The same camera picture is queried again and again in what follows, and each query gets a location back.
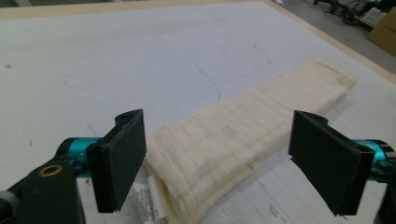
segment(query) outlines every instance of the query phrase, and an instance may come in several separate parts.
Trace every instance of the folded cloth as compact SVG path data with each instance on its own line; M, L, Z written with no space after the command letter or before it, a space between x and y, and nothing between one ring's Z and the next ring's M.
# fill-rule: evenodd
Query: folded cloth
M287 140L294 110L320 114L355 84L333 65L307 62L148 135L145 165L162 182L167 221L199 222Z

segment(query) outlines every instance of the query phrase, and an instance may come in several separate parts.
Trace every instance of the paper label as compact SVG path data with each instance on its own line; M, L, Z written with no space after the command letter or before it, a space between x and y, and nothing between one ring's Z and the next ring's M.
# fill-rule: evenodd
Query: paper label
M148 210L149 216L145 221L145 224L154 224L155 221L165 217L163 209L159 205L159 199L156 199L155 192L150 190L149 185L134 183L134 189L136 190L137 197L143 206Z
M156 213L155 221L166 217L168 214L166 212L165 202L163 201L162 195L163 188L160 185L158 178L155 178L153 175L148 177L148 186L150 190L150 195L153 202L154 212Z

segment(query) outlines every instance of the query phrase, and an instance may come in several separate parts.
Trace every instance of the white table surface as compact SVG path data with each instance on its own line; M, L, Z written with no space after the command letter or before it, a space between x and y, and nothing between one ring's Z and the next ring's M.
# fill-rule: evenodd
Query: white table surface
M359 81L331 126L396 147L395 85L263 2L8 20L0 30L0 189L65 138L103 136L120 113L143 108L150 133L307 60ZM88 223L131 223L128 208L97 214L91 187L79 187ZM373 223L384 188L368 183L359 214L334 217L285 144L202 223Z

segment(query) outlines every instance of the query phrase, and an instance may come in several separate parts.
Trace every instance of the machinery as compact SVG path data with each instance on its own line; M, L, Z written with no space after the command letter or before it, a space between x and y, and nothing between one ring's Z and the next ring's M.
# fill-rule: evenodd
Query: machinery
M115 118L103 138L68 138L55 156L5 191L0 224L85 223L77 177L91 177L98 212L121 209L146 156L143 110ZM396 223L396 153L379 140L350 140L318 115L295 111L289 154L334 215L353 216L367 180L387 183L375 224Z
M116 118L103 138L68 138L55 156L5 191L0 224L85 223L77 177L91 177L98 212L119 211L146 156L143 110Z
M289 154L334 215L354 216L367 180L387 183L375 224L396 223L396 154L380 140L350 140L318 115L295 111Z

